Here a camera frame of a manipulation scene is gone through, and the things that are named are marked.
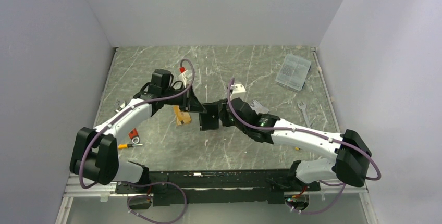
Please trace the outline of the black leather card holder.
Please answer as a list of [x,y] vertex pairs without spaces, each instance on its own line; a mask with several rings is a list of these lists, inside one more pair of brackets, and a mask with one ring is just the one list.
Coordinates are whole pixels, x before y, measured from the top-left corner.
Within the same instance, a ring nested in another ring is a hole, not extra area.
[[202,104],[206,111],[199,113],[200,131],[211,131],[219,129],[221,103],[204,103]]

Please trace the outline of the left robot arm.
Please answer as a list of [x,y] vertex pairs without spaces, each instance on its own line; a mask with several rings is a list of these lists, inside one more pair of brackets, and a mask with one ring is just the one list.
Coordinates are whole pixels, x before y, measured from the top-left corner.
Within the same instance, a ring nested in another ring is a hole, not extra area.
[[94,184],[124,181],[129,182],[129,186],[138,193],[146,191],[150,185],[148,167],[132,161],[120,161],[118,145],[164,105],[178,106],[181,111],[193,113],[207,112],[190,85],[176,89],[172,79],[170,71],[156,69],[151,81],[124,109],[101,125],[80,129],[75,139],[70,172],[92,180]]

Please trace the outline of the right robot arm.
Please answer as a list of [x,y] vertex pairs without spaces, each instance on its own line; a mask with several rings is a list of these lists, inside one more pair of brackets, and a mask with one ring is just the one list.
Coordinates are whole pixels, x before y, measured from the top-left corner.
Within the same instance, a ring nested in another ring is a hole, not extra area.
[[287,176],[293,190],[331,179],[362,187],[369,179],[368,168],[374,163],[372,153],[356,131],[330,133],[303,127],[275,115],[258,114],[240,98],[222,100],[219,119],[224,127],[235,126],[256,142],[298,147],[319,154],[318,160],[294,161]]

